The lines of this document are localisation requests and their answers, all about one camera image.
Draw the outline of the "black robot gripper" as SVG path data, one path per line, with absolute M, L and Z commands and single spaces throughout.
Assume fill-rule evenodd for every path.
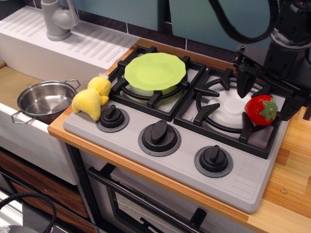
M 240 45 L 234 61 L 237 92 L 244 98 L 255 79 L 263 80 L 286 94 L 280 120 L 288 121 L 301 107 L 311 104 L 311 65 L 306 50 L 293 50 L 271 45 L 269 48 Z

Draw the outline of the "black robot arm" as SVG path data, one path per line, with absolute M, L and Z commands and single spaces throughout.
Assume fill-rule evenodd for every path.
M 311 2 L 283 0 L 269 48 L 240 46 L 235 60 L 237 91 L 245 97 L 260 79 L 286 96 L 278 119 L 287 121 L 311 104 Z

